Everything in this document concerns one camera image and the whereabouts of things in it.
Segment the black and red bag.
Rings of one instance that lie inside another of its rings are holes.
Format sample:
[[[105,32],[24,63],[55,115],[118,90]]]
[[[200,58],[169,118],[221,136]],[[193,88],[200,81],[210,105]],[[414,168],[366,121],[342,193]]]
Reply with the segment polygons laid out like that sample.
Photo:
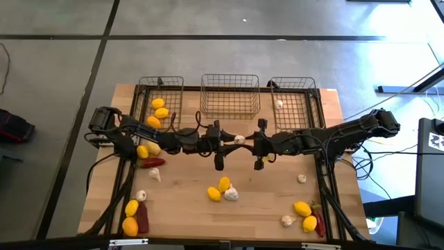
[[[0,109],[0,142],[28,142],[35,131],[35,125],[20,116]]]

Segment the dark grey cart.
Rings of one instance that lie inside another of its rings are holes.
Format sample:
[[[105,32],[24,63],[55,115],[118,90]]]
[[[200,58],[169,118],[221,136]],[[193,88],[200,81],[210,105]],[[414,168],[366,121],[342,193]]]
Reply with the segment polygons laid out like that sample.
[[[444,228],[444,152],[428,146],[429,133],[444,136],[444,121],[427,118],[419,120],[416,214]]]

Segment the pale yellow lemon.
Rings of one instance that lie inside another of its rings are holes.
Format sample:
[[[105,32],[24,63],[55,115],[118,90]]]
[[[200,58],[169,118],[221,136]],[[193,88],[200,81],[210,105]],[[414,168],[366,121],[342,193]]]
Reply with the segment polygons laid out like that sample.
[[[158,156],[161,152],[161,148],[157,143],[148,141],[146,143],[146,148],[151,155]]]

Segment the black desk leg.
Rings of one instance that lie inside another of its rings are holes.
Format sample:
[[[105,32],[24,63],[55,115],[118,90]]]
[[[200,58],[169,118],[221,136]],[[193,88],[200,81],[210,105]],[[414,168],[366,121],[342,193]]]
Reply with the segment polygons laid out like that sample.
[[[380,94],[425,94],[426,91],[444,82],[444,63],[408,86],[377,86],[376,92]]]

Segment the red pepper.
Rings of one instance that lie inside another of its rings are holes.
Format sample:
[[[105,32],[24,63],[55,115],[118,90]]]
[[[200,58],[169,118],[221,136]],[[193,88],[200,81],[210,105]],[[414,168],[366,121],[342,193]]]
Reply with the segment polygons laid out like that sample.
[[[323,238],[326,235],[325,220],[323,216],[322,206],[319,203],[312,202],[310,205],[311,214],[316,218],[315,231]]]
[[[159,167],[162,166],[166,163],[166,160],[162,159],[162,158],[146,158],[146,159],[141,159],[137,166],[141,169],[150,169],[153,167]]]
[[[136,211],[136,221],[138,225],[138,233],[149,232],[148,211],[143,202],[139,202],[138,209]]]

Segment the silver bracket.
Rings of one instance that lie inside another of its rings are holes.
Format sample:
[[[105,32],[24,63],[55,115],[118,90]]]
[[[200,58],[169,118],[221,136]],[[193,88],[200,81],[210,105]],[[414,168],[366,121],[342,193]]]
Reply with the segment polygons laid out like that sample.
[[[114,239],[109,241],[109,247],[123,247],[132,245],[143,245],[148,244],[148,239],[137,238],[137,239]]]
[[[301,248],[304,250],[342,250],[340,245],[313,242],[302,242]]]

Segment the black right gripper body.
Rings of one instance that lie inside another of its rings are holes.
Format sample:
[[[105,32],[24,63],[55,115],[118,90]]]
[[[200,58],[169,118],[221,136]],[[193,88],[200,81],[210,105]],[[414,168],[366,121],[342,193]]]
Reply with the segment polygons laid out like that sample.
[[[267,156],[270,153],[279,156],[297,156],[299,139],[294,133],[280,132],[268,137],[264,132],[254,133],[254,155]]]

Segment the white round container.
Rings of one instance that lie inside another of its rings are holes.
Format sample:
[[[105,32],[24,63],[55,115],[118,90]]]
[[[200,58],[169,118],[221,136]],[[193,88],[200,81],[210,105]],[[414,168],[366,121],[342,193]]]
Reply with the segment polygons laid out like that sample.
[[[380,229],[382,223],[384,221],[383,217],[367,217],[366,223],[368,227],[368,231],[371,235],[374,235]]]

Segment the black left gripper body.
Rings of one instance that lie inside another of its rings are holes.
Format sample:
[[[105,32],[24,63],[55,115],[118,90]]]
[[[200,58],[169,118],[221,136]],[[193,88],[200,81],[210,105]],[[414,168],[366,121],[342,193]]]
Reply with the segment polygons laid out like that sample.
[[[223,145],[222,130],[217,125],[209,125],[204,135],[198,139],[196,149],[200,156],[218,154]]]

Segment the fiducial marker sticker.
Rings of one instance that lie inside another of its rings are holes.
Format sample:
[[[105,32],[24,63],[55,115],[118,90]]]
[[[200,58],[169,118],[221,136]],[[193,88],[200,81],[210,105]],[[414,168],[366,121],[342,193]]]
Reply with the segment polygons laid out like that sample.
[[[444,152],[444,136],[435,133],[429,133],[428,146]]]

